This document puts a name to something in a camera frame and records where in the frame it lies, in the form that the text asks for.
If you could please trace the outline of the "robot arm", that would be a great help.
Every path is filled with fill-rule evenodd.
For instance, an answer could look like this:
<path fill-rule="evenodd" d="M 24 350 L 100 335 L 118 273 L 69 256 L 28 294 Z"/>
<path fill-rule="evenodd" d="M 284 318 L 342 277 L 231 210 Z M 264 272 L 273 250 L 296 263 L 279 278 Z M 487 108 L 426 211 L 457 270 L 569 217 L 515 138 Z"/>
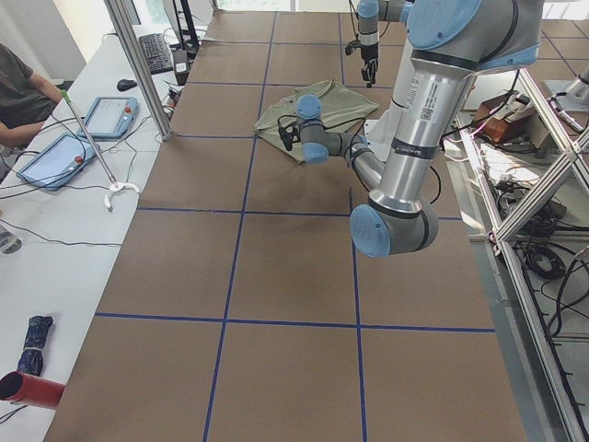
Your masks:
<path fill-rule="evenodd" d="M 466 101 L 473 76 L 531 65 L 539 51 L 540 1 L 362 1 L 357 6 L 363 78 L 373 85 L 378 67 L 379 24 L 406 26 L 413 69 L 406 104 L 381 161 L 359 134 L 328 131 L 314 95 L 296 104 L 304 159 L 344 158 L 369 191 L 350 218 L 355 248 L 370 257 L 427 248 L 438 219 L 420 192 L 448 125 Z"/>
<path fill-rule="evenodd" d="M 413 1 L 362 0 L 356 8 L 359 47 L 364 66 L 362 77 L 367 87 L 376 82 L 381 22 L 406 23 Z"/>

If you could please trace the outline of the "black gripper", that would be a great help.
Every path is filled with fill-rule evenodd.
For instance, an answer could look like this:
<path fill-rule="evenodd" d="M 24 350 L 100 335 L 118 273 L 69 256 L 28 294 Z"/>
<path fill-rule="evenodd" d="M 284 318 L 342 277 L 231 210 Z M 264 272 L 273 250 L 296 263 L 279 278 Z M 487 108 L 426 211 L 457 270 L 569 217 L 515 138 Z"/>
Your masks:
<path fill-rule="evenodd" d="M 364 61 L 364 67 L 361 70 L 363 81 L 367 87 L 372 87 L 375 83 L 378 69 L 378 45 L 362 46 L 361 57 Z"/>

